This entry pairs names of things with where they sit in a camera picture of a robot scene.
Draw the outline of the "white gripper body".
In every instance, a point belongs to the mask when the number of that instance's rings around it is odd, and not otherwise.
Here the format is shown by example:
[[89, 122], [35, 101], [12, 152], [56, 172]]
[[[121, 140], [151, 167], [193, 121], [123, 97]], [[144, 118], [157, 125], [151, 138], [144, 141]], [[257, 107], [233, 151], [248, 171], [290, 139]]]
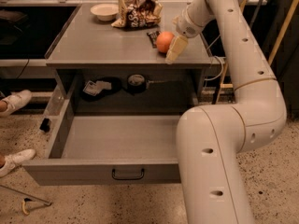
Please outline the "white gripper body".
[[187, 38], [194, 38], [203, 30], [202, 27], [196, 25], [190, 19], [187, 9], [183, 9], [182, 12], [173, 19], [173, 23], [176, 25], [176, 31]]

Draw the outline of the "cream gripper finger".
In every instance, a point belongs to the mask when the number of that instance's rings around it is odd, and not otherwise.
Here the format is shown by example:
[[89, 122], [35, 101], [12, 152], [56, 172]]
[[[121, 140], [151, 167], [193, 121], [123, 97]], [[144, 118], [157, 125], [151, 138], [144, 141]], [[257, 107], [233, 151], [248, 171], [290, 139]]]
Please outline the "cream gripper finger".
[[188, 38], [184, 35], [175, 36], [169, 46], [168, 52], [166, 53], [165, 62], [172, 64], [178, 56], [187, 48]]

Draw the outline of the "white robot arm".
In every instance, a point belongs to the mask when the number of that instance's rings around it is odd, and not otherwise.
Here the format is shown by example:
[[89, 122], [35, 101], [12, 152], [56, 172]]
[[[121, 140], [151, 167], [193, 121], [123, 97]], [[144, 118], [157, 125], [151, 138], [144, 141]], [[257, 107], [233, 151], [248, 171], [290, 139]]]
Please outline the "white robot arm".
[[173, 63], [188, 40], [215, 20], [235, 102], [199, 105], [177, 126], [177, 154], [188, 224], [254, 224], [236, 155], [272, 142], [287, 110], [277, 79], [243, 13], [244, 0], [193, 0], [179, 15], [166, 54]]

